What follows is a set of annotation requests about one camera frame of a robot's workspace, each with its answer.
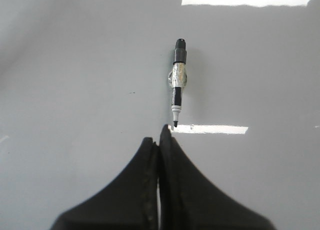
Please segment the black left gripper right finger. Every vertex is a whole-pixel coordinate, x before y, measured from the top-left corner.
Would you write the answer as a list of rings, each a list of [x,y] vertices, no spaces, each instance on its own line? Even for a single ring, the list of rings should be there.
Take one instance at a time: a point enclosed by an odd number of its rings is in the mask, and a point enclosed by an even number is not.
[[[161,229],[274,229],[272,222],[235,201],[191,162],[168,125],[159,138]]]

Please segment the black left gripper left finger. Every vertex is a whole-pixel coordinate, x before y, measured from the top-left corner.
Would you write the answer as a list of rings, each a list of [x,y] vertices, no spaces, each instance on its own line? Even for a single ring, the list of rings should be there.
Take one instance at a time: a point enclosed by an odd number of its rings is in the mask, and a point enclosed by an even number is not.
[[[52,229],[157,229],[159,148],[143,139],[134,157],[104,189],[62,213]]]

